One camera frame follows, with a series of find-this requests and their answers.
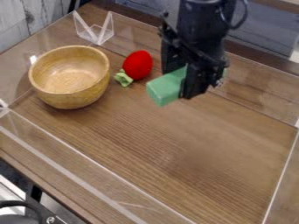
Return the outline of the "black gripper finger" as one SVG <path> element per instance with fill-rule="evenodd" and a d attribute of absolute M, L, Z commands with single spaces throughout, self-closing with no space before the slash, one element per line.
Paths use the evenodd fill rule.
<path fill-rule="evenodd" d="M 215 80 L 217 68 L 207 61 L 185 60 L 185 76 L 181 79 L 180 97 L 191 99 L 203 95 Z"/>
<path fill-rule="evenodd" d="M 185 66 L 183 44 L 179 39 L 161 36 L 161 69 L 168 74 Z"/>

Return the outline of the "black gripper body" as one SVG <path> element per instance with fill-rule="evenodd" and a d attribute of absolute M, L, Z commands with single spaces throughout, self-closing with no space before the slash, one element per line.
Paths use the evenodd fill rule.
<path fill-rule="evenodd" d="M 217 69 L 229 66 L 224 51 L 224 38 L 248 17 L 248 0 L 179 0 L 179 12 L 161 15 L 160 37 L 165 35 L 181 42 L 185 60 L 207 61 Z"/>

